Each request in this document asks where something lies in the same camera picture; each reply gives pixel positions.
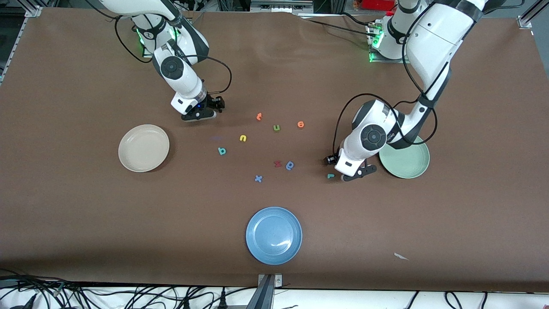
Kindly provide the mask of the green round plate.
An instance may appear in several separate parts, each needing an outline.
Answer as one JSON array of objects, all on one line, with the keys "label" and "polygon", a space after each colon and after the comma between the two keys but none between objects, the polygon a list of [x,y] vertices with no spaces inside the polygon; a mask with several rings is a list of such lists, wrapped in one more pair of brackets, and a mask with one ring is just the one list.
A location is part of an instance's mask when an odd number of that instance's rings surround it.
[{"label": "green round plate", "polygon": [[416,137],[414,142],[415,145],[404,149],[384,146],[379,152],[382,166],[398,178],[413,179],[421,176],[430,164],[431,154],[420,137]]}]

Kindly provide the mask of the beige round plate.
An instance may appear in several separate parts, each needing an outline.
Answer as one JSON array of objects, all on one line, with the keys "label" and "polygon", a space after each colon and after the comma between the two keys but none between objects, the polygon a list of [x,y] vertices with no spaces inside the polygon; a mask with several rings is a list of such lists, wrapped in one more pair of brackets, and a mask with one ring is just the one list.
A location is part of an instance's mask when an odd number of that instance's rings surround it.
[{"label": "beige round plate", "polygon": [[159,126],[143,124],[129,130],[118,145],[122,166],[136,173],[159,167],[170,152],[170,139]]}]

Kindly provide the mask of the red box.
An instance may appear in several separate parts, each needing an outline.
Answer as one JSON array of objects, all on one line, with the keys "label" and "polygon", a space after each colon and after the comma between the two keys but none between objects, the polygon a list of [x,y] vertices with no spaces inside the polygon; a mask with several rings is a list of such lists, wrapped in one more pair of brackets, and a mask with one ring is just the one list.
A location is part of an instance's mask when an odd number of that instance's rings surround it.
[{"label": "red box", "polygon": [[396,0],[359,0],[360,7],[365,10],[390,11]]}]

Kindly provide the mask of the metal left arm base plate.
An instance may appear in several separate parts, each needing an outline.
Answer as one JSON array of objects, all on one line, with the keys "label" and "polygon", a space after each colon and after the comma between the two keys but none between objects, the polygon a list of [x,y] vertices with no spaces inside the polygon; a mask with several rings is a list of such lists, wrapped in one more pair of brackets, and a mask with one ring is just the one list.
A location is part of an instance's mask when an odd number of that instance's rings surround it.
[{"label": "metal left arm base plate", "polygon": [[394,29],[390,17],[377,19],[365,27],[368,34],[370,62],[402,63],[402,46],[405,34]]}]

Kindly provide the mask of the grey metal device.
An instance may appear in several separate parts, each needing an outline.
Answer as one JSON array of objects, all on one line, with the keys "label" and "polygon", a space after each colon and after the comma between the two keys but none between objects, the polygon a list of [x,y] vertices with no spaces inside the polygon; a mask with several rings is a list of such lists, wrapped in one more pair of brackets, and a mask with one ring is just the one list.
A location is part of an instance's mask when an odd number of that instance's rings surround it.
[{"label": "grey metal device", "polygon": [[250,12],[313,14],[313,0],[250,0]]}]

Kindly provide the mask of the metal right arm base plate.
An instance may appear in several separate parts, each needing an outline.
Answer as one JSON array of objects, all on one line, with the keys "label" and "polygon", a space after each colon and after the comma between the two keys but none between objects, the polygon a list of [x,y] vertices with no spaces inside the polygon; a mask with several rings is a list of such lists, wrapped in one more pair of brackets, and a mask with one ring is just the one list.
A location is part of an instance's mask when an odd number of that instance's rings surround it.
[{"label": "metal right arm base plate", "polygon": [[139,22],[136,24],[136,29],[143,46],[142,55],[145,58],[151,58],[157,47],[167,43],[169,39],[175,40],[183,30],[181,27],[170,25],[158,16],[145,14],[137,19]]}]

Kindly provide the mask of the blue round plate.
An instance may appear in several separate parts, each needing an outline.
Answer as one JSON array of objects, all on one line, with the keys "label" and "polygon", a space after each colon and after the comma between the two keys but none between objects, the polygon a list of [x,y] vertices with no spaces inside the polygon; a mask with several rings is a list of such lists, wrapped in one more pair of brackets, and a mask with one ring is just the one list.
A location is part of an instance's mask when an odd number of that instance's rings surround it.
[{"label": "blue round plate", "polygon": [[272,206],[251,217],[245,232],[246,245],[259,262],[276,266],[292,260],[302,246],[300,221],[287,209]]}]

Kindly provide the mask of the aluminium corner post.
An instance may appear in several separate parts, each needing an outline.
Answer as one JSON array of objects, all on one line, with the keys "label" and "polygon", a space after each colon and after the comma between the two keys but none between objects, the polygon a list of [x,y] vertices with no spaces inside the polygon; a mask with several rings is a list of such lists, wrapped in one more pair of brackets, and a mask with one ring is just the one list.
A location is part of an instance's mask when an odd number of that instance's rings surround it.
[{"label": "aluminium corner post", "polygon": [[549,0],[535,0],[529,8],[522,15],[516,18],[517,24],[520,29],[531,29],[532,21],[540,16],[546,8],[549,8]]}]

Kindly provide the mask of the aluminium profile with bracket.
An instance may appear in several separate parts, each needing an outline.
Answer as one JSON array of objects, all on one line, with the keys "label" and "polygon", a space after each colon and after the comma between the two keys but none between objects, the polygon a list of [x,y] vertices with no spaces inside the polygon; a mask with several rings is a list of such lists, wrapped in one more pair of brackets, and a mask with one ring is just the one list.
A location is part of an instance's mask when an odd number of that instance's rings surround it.
[{"label": "aluminium profile with bracket", "polygon": [[246,309],[272,309],[275,290],[282,287],[282,274],[259,274],[258,286]]}]

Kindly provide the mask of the brown table cover sheet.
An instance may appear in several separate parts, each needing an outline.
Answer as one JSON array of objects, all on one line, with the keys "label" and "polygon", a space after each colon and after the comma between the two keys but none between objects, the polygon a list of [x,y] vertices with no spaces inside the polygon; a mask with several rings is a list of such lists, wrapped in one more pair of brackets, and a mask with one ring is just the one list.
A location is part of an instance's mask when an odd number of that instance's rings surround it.
[{"label": "brown table cover sheet", "polygon": [[[255,286],[280,273],[291,288],[549,292],[549,79],[514,19],[481,20],[453,57],[427,171],[351,182],[322,163],[338,115],[360,93],[414,100],[403,66],[369,63],[359,35],[287,12],[206,12],[195,26],[233,81],[223,113],[185,123],[104,16],[47,8],[29,20],[0,86],[0,267],[112,283]],[[143,124],[167,133],[170,152],[136,173],[118,145]],[[272,206],[303,232],[276,266],[245,240]]]}]

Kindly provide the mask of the aluminium frame rail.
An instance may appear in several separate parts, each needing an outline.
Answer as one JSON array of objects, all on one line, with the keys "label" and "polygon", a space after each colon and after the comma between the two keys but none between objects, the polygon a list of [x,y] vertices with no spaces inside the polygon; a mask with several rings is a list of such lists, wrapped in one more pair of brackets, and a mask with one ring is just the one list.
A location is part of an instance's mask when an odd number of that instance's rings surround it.
[{"label": "aluminium frame rail", "polygon": [[20,43],[29,19],[38,17],[42,7],[34,0],[16,0],[19,6],[0,4],[0,84]]}]

